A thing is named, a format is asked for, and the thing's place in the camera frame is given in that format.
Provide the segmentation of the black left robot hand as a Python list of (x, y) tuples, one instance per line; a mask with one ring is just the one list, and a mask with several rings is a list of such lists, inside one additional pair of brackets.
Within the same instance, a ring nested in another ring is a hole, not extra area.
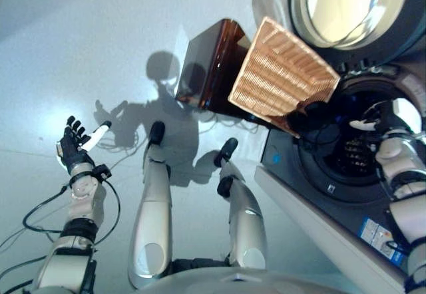
[(104, 121), (90, 134), (85, 133), (85, 127), (74, 116), (67, 119), (63, 137), (57, 142), (57, 160), (59, 164), (71, 174), (72, 170), (81, 164), (95, 163), (89, 152), (99, 143), (112, 125), (109, 120)]

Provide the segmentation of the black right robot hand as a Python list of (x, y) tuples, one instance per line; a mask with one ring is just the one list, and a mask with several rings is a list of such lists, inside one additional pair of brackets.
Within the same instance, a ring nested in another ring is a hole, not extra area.
[(406, 98), (382, 100), (370, 106), (360, 120), (349, 126), (366, 133), (368, 142), (391, 137), (416, 138), (423, 133), (423, 120), (417, 108)]

